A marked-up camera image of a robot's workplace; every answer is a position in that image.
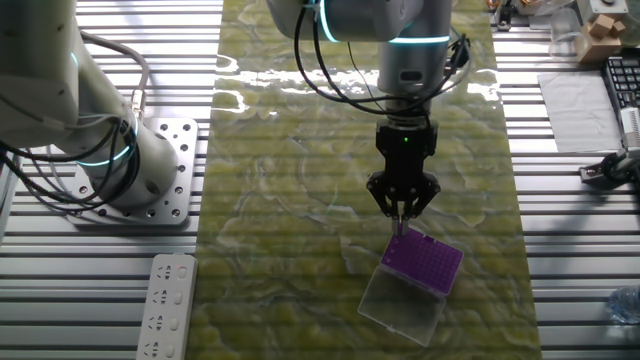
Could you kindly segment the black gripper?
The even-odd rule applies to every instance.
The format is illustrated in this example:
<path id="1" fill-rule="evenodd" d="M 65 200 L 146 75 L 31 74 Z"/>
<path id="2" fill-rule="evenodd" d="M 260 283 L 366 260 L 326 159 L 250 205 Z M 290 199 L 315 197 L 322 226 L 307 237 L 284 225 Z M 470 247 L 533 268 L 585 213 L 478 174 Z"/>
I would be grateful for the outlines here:
<path id="1" fill-rule="evenodd" d="M 381 212 L 392 221 L 394 235 L 406 235 L 417 218 L 441 191 L 434 174 L 424 171 L 424 161 L 435 154 L 438 127 L 413 127 L 381 122 L 376 129 L 376 148 L 384 157 L 384 169 L 372 173 L 366 188 Z M 404 202 L 400 217 L 398 202 Z"/>

